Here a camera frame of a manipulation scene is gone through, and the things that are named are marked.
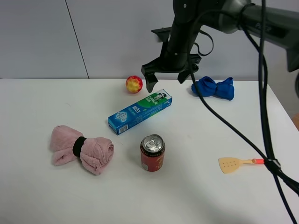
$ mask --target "gray wall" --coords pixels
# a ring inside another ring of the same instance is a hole
[[[67,1],[90,78],[142,76],[141,65],[156,58],[162,46],[151,30],[171,26],[174,17],[172,0]],[[267,5],[299,12],[298,0],[268,0]],[[197,78],[257,79],[257,52],[243,32],[203,29],[215,48],[200,62]],[[0,31],[0,77],[87,78],[64,0],[2,0]],[[211,48],[200,34],[197,43],[203,52]],[[286,71],[283,49],[266,43],[265,55],[270,86],[292,116],[299,112],[296,72]]]

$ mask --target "white table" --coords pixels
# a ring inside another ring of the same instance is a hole
[[[234,84],[234,100],[206,100],[263,150],[257,82]],[[291,223],[264,166],[221,172],[220,157],[258,154],[191,95],[190,81],[160,80],[154,90],[164,88],[172,105],[117,136],[108,116],[148,95],[145,87],[127,94],[124,85],[124,80],[0,80],[1,224]],[[298,181],[299,132],[270,88],[268,111],[276,156]],[[51,164],[56,125],[112,140],[114,157],[100,176],[78,161]],[[139,151],[142,138],[152,133],[167,145],[164,164],[154,173],[142,169]],[[299,198],[282,185],[299,221]]]

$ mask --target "black hair tie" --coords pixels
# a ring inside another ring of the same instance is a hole
[[[73,153],[75,156],[80,157],[81,148],[82,148],[85,140],[86,140],[86,138],[81,136],[75,141],[75,144],[73,146]]]

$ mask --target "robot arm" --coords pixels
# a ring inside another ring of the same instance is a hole
[[[260,34],[261,6],[250,5],[250,0],[174,0],[175,18],[171,28],[152,30],[163,42],[160,57],[142,66],[142,73],[146,80],[147,90],[152,92],[158,82],[155,73],[179,73],[178,81],[183,83],[190,75],[187,62],[188,34],[196,17],[207,10],[224,10],[236,18],[241,18],[247,30],[255,35]],[[299,13],[267,8],[265,39],[287,51],[288,71],[299,69]],[[231,34],[239,29],[239,20],[209,13],[200,19],[195,30],[206,25],[221,32]],[[191,44],[195,42],[198,31],[192,34]],[[190,54],[192,69],[198,70],[197,64],[201,57]]]

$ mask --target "red handle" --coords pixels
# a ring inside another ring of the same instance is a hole
[[[264,164],[263,159],[254,159],[255,160],[255,164]]]

